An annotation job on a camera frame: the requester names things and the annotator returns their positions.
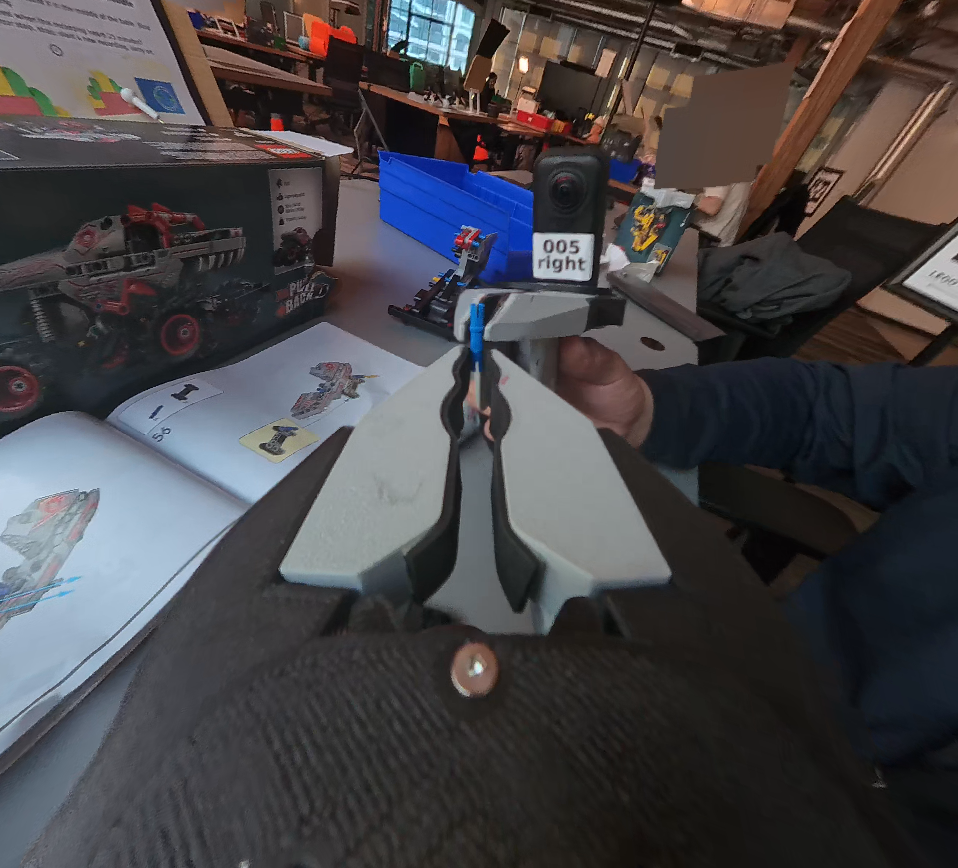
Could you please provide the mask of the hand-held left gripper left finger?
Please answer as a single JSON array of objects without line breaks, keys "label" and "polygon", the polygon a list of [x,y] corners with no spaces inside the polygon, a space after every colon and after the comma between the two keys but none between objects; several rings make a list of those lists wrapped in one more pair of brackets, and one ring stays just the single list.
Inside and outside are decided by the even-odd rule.
[{"label": "hand-held left gripper left finger", "polygon": [[280,566],[289,583],[428,600],[457,558],[462,348],[348,434]]}]

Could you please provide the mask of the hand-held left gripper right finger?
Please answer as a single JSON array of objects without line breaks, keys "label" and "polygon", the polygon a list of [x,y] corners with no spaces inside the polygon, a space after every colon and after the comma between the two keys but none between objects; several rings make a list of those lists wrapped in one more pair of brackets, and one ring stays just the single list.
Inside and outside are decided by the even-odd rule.
[{"label": "hand-held left gripper right finger", "polygon": [[672,570],[593,423],[501,351],[488,356],[496,572],[546,634],[571,599],[662,587]]}]

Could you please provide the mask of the person's right forearm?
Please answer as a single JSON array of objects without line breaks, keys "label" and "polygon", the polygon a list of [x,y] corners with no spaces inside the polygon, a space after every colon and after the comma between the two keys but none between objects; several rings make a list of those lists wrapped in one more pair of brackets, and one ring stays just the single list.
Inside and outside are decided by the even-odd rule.
[{"label": "person's right forearm", "polygon": [[956,367],[756,359],[640,372],[656,464],[779,470],[882,511],[956,498]]}]

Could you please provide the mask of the black lego chassis build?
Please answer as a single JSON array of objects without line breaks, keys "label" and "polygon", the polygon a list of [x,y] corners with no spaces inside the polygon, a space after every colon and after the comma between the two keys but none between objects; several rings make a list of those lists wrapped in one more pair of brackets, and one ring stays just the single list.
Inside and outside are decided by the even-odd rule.
[{"label": "black lego chassis build", "polygon": [[452,245],[456,267],[434,276],[420,289],[412,303],[402,307],[390,305],[388,314],[404,325],[420,331],[456,341],[453,316],[461,293],[478,286],[497,241],[497,233],[485,233],[479,228],[462,226]]}]

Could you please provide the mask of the yellow printed lego bag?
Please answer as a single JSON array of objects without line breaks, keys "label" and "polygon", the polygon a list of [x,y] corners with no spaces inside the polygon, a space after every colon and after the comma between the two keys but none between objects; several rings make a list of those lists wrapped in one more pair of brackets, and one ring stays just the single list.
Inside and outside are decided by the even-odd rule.
[{"label": "yellow printed lego bag", "polygon": [[690,224],[696,196],[675,189],[646,187],[633,196],[614,237],[629,263],[659,275]]}]

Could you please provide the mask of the lego instruction booklet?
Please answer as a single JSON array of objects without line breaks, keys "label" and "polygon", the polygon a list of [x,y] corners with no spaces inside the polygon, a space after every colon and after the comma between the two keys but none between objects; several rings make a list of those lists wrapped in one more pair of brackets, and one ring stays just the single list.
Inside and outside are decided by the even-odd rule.
[{"label": "lego instruction booklet", "polygon": [[107,669],[223,533],[422,367],[329,323],[1,446],[3,756]]}]

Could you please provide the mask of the black lego set box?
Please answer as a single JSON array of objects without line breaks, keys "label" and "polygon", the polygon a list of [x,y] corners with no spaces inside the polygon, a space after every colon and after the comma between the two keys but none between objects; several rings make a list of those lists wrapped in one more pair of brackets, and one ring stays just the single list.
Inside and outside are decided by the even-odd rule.
[{"label": "black lego set box", "polygon": [[2,435],[103,415],[326,310],[333,144],[15,116],[1,151]]}]

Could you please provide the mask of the person's right hand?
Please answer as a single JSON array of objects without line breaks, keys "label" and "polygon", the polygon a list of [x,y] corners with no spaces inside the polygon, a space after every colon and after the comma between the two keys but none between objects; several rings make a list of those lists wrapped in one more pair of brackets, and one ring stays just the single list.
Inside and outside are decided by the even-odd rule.
[{"label": "person's right hand", "polygon": [[614,351],[574,335],[557,344],[557,395],[598,429],[608,429],[639,449],[653,422],[649,385]]}]

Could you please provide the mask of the black computer monitor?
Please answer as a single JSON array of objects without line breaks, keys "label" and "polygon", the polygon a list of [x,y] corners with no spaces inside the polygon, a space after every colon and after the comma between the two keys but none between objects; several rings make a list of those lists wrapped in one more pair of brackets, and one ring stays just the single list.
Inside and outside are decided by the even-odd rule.
[{"label": "black computer monitor", "polygon": [[548,60],[536,92],[539,109],[563,120],[594,113],[601,116],[612,81],[591,70],[563,61]]}]

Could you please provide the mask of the blue plastic bin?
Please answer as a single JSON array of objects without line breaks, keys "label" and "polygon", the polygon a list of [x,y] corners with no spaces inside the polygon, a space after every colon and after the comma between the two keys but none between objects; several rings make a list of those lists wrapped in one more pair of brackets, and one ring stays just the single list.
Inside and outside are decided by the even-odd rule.
[{"label": "blue plastic bin", "polygon": [[[449,259],[462,226],[497,233],[479,276],[482,283],[500,286],[531,279],[533,182],[527,189],[492,173],[472,172],[464,164],[398,153],[380,152],[378,161],[380,218],[385,223]],[[601,287],[608,270],[602,261],[605,250],[604,234]]]}]

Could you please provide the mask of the grey jacket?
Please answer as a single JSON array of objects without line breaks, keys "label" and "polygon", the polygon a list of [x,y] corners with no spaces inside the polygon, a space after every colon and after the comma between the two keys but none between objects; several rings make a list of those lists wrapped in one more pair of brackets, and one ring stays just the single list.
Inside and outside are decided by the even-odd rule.
[{"label": "grey jacket", "polygon": [[852,282],[849,270],[775,232],[702,249],[697,308],[748,335],[774,336],[797,316],[830,308]]}]

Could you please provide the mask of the large window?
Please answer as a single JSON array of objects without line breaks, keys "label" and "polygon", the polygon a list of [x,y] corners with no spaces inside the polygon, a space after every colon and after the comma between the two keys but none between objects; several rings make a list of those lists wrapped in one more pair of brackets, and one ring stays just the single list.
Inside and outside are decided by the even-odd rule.
[{"label": "large window", "polygon": [[455,0],[390,0],[387,47],[412,60],[465,72],[476,17]]}]

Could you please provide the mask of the black chair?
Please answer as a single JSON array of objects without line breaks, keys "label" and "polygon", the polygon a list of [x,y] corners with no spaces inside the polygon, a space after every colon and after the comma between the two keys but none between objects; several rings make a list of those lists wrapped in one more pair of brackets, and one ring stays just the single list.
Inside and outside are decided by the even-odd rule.
[{"label": "black chair", "polygon": [[826,309],[797,315],[779,337],[781,358],[840,362],[902,357],[856,311],[858,301],[896,276],[950,229],[896,217],[845,196],[799,239],[799,248],[843,268],[850,282]]}]

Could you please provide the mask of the wooden support beam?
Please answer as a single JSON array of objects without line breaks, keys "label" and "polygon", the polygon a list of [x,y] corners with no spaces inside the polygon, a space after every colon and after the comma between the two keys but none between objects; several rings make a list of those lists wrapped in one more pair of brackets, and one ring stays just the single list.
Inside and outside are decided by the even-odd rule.
[{"label": "wooden support beam", "polygon": [[783,187],[902,1],[861,0],[855,14],[833,41],[820,71],[780,137],[772,159],[760,171],[752,187],[745,225],[759,216]]}]

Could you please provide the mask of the black framed sign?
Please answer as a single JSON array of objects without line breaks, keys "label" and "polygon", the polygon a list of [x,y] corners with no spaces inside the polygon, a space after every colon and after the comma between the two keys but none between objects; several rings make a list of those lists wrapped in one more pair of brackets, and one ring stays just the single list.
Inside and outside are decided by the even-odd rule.
[{"label": "black framed sign", "polygon": [[882,287],[909,304],[956,324],[957,222]]}]

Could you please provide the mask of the printed instruction sign board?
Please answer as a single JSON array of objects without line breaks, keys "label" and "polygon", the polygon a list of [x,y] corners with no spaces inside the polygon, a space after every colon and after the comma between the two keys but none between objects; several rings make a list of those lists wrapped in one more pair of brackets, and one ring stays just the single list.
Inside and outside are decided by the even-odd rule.
[{"label": "printed instruction sign board", "polygon": [[209,122],[161,0],[1,0],[1,113]]}]

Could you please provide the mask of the small framed wall picture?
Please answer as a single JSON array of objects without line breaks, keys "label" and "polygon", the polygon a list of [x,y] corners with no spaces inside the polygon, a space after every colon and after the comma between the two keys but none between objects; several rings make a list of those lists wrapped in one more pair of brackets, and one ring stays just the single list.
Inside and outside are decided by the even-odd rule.
[{"label": "small framed wall picture", "polygon": [[831,166],[819,166],[806,181],[807,199],[804,217],[812,217],[843,178],[845,171]]}]

